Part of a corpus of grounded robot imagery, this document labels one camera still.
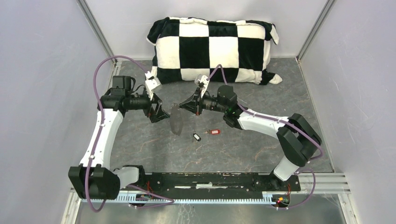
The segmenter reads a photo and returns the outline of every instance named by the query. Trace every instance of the black and white checkered pillow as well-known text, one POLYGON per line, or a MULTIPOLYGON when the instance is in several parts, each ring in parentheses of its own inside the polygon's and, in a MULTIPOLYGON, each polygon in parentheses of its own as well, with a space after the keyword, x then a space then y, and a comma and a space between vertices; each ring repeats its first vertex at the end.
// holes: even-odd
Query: black and white checkered pillow
MULTIPOLYGON (((271 39, 278 44, 272 23, 167 17, 147 36, 156 52, 151 73, 163 84, 192 81, 221 64, 227 82, 277 84, 281 77, 266 69, 271 39)), ((211 80, 223 82, 221 71, 211 80)))

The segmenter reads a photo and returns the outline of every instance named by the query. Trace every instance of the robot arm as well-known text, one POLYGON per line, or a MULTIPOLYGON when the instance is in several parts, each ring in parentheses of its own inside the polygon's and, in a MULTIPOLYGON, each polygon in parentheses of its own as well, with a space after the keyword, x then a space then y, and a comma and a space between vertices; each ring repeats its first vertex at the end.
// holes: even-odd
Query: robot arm
POLYGON ((133 94, 130 77, 113 77, 112 88, 100 98, 105 115, 104 123, 101 124, 102 112, 99 111, 91 142, 80 165, 69 169, 69 179, 80 198, 86 198, 84 180, 91 157, 93 159, 89 170, 90 198, 115 199, 120 189, 138 181, 139 169, 137 167, 126 166, 114 172, 110 171, 110 155, 117 130, 127 111, 143 110, 152 123, 169 118, 169 115, 162 110, 162 101, 153 93, 153 90, 158 89, 159 85, 158 80, 148 78, 143 94, 133 94), (100 126, 102 126, 102 131, 96 145, 95 154, 91 156, 91 150, 100 126))
POLYGON ((288 180, 298 168, 305 166, 317 150, 309 140, 300 134, 295 135, 296 131, 289 126, 285 126, 282 121, 295 125, 318 144, 321 144, 322 141, 300 114, 295 113, 291 117, 278 117, 258 113, 246 107, 244 110, 241 109, 237 102, 237 95, 233 88, 228 85, 219 87, 217 97, 210 96, 207 91, 201 97, 200 87, 198 87, 195 93, 181 103, 179 107, 197 115, 200 115, 203 109, 223 112, 223 120, 230 127, 240 130, 253 130, 278 139, 285 156, 271 172, 271 175, 281 182, 288 180), (275 121, 260 118, 259 115, 274 118, 275 121))

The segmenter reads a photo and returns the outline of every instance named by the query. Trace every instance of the red object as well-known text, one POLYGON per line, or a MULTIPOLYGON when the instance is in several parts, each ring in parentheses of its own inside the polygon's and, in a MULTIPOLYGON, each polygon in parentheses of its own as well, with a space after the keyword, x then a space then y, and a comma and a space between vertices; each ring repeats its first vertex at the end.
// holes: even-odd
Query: red object
POLYGON ((220 134, 220 130, 219 129, 213 129, 210 131, 210 134, 220 134))

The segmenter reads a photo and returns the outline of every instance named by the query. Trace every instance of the gray wall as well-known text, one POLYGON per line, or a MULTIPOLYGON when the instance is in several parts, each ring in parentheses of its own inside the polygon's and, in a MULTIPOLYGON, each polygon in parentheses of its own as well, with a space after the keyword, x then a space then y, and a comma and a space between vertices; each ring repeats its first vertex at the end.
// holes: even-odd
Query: gray wall
POLYGON ((337 1, 302 60, 362 223, 394 223, 396 1, 337 1))
POLYGON ((0 5, 0 223, 59 223, 68 168, 96 119, 92 74, 106 55, 74 0, 0 5))
POLYGON ((273 22, 279 45, 271 56, 296 56, 326 0, 86 0, 116 55, 150 58, 146 36, 156 20, 167 16, 206 20, 273 22))

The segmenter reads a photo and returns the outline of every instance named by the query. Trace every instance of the gray floor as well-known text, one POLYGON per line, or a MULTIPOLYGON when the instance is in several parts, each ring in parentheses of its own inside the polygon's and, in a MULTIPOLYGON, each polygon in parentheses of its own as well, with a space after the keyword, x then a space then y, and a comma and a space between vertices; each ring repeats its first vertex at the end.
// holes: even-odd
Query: gray floor
MULTIPOLYGON (((305 195, 292 195, 302 201, 305 195)), ((81 203, 77 224, 222 224, 222 223, 293 223, 345 224, 337 195, 314 195, 310 201, 288 211, 276 211, 269 205, 178 204, 136 210, 122 203, 107 203, 100 213, 93 213, 81 203)))
MULTIPOLYGON (((151 61, 143 61, 150 68, 151 61)), ((268 70, 283 78, 278 85, 252 83, 231 84, 239 102, 257 112, 291 116, 302 114, 320 134, 303 77, 294 58, 273 58, 268 70)), ((143 72, 131 62, 123 62, 120 75, 133 76, 137 84, 144 81, 143 72)), ((211 82, 208 91, 214 94, 221 83, 211 82)), ((172 103, 181 103, 195 91, 193 82, 163 85, 157 95, 170 112, 172 103)), ((204 111, 201 116, 183 111, 181 136, 171 132, 169 121, 151 124, 141 111, 125 115, 111 155, 111 168, 143 165, 146 172, 270 172, 283 156, 279 142, 253 131, 230 128, 222 114, 204 111), (221 134, 204 134, 207 129, 220 129, 221 134), (192 134, 202 140, 192 142, 192 134)), ((327 153, 310 164, 315 172, 331 172, 327 153)))

